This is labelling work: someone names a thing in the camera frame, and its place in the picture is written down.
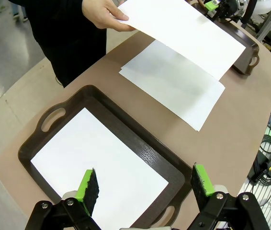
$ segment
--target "paper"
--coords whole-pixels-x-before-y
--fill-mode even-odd
[[[224,86],[159,41],[122,67],[125,78],[199,131]]]
[[[130,227],[168,184],[87,109],[31,162],[61,197],[77,190],[85,171],[94,168],[100,192],[92,217],[105,230]]]
[[[180,53],[218,81],[245,47],[184,0],[128,0],[126,23]]]

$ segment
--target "hand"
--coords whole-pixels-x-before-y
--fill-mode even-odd
[[[133,27],[117,20],[127,21],[129,18],[116,7],[112,0],[83,0],[82,13],[99,29],[112,28],[119,32],[134,30]]]

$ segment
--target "brown tray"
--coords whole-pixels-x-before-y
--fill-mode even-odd
[[[47,132],[42,131],[44,121],[54,111],[62,108],[65,109],[65,114],[55,120]],[[132,227],[149,228],[162,217],[167,207],[173,206],[174,213],[167,223],[171,225],[178,215],[181,203],[191,190],[191,168],[92,85],[83,87],[67,101],[53,106],[42,115],[34,133],[23,143],[18,153],[19,160],[27,172],[53,202],[57,203],[61,200],[61,197],[31,163],[31,159],[83,108],[88,109],[169,183]]]
[[[205,11],[201,8],[199,3],[194,3],[192,4],[192,6],[199,12],[205,14]],[[260,61],[260,58],[258,56],[258,44],[229,22],[221,23],[215,20],[214,23],[245,46],[245,50],[243,51],[241,56],[235,61],[235,63],[233,64],[233,68],[239,74],[249,76],[252,70],[255,68],[256,65],[258,65]]]

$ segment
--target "bolt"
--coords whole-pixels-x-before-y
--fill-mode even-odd
[[[242,197],[243,197],[243,200],[248,200],[249,199],[248,195],[246,195],[246,194],[244,194]]]
[[[47,204],[47,203],[43,203],[43,204],[42,204],[42,208],[43,208],[43,209],[45,209],[45,208],[47,208],[47,207],[48,207],[48,204]]]
[[[217,199],[223,199],[223,197],[224,197],[224,196],[223,196],[223,194],[221,194],[221,193],[216,194],[216,198],[217,198]]]
[[[73,200],[68,200],[68,201],[67,201],[67,204],[68,204],[69,206],[71,206],[71,205],[74,204],[74,201],[73,201]]]

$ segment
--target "shoe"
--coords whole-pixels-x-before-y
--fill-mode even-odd
[[[13,15],[13,19],[17,22],[20,19],[20,16],[18,13]]]

